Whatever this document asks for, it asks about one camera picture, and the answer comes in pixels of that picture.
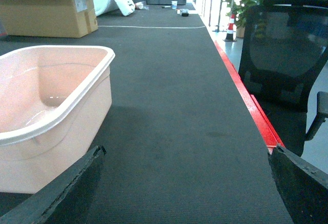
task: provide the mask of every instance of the open cardboard box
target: open cardboard box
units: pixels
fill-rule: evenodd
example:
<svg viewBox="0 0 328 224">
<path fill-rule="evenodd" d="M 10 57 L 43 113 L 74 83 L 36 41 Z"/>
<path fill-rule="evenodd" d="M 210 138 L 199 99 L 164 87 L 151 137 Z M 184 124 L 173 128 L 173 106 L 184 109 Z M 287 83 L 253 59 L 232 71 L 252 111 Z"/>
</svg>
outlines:
<svg viewBox="0 0 328 224">
<path fill-rule="evenodd" d="M 8 35 L 79 38 L 98 29 L 93 0 L 0 0 Z"/>
</svg>

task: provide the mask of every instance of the traffic cone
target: traffic cone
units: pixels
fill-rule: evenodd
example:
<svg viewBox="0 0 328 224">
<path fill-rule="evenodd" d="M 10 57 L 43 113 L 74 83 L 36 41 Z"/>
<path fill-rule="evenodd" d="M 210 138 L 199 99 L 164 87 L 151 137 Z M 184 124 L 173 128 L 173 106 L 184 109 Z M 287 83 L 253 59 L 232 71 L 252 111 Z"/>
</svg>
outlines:
<svg viewBox="0 0 328 224">
<path fill-rule="evenodd" d="M 228 29 L 227 29 L 227 36 L 225 37 L 224 41 L 227 41 L 227 42 L 237 41 L 234 39 L 234 24 L 235 24 L 235 15 L 232 14 L 230 21 L 229 21 Z"/>
</svg>

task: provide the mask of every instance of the red frame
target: red frame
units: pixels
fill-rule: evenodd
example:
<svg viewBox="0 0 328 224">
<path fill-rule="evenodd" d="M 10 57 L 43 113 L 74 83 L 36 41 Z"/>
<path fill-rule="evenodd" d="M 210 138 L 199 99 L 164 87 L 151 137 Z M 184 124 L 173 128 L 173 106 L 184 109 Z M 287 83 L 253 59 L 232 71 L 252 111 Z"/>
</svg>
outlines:
<svg viewBox="0 0 328 224">
<path fill-rule="evenodd" d="M 222 61 L 224 62 L 225 67 L 227 68 L 233 82 L 235 83 L 242 99 L 244 100 L 258 130 L 260 131 L 269 152 L 272 153 L 273 148 L 275 148 L 277 144 L 284 146 L 279 135 L 273 128 L 272 124 L 270 123 L 269 119 L 265 115 L 258 101 L 253 95 L 251 95 L 247 91 L 234 65 L 230 62 L 228 56 L 222 50 L 222 48 L 220 47 L 219 43 L 216 40 L 214 41 L 214 45 L 217 51 L 219 52 Z"/>
</svg>

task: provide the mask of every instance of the plant pot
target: plant pot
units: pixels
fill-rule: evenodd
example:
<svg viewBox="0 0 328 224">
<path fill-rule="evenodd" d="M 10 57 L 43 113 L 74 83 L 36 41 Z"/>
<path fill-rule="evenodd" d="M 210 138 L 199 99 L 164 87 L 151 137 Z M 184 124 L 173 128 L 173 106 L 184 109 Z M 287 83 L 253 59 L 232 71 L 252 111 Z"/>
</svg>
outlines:
<svg viewBox="0 0 328 224">
<path fill-rule="evenodd" d="M 244 27 L 238 27 L 236 30 L 236 37 L 238 38 L 244 38 L 245 34 L 245 28 Z"/>
</svg>

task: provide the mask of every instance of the floor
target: floor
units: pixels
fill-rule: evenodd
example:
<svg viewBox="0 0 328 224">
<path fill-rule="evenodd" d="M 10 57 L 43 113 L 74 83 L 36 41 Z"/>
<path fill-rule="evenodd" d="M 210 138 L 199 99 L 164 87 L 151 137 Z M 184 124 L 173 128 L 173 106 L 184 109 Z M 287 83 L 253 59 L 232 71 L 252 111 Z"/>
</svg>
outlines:
<svg viewBox="0 0 328 224">
<path fill-rule="evenodd" d="M 220 47 L 225 51 L 228 58 L 235 66 L 236 70 L 239 69 L 240 56 L 242 50 L 242 38 L 236 38 L 234 33 L 234 38 L 236 42 L 225 42 L 223 39 L 226 38 L 227 32 L 225 25 L 229 23 L 229 17 L 226 17 L 226 13 L 229 12 L 227 4 L 223 3 L 221 17 L 223 18 L 220 23 L 220 31 L 217 30 L 217 20 L 218 20 L 218 8 L 219 0 L 213 0 L 212 2 L 212 16 L 209 27 L 209 10 L 210 10 L 210 0 L 206 2 L 205 13 L 201 13 L 201 7 L 203 0 L 196 0 L 196 8 L 199 11 L 200 16 L 203 18 L 204 24 L 208 27 L 209 33 L 213 40 L 216 40 Z M 321 71 L 319 77 L 317 78 L 309 98 L 308 113 L 307 113 L 307 129 L 309 129 L 315 115 L 316 115 L 316 95 L 319 91 L 328 92 L 328 63 L 325 65 Z M 304 153 L 301 158 L 313 164 L 323 172 L 328 174 L 328 124 L 323 123 L 317 132 L 313 140 L 305 142 Z"/>
<path fill-rule="evenodd" d="M 11 40 L 115 51 L 113 104 L 91 145 L 107 155 L 88 223 L 292 223 L 265 144 L 199 16 L 150 6 L 98 23 L 101 30 L 76 40 Z"/>
</svg>

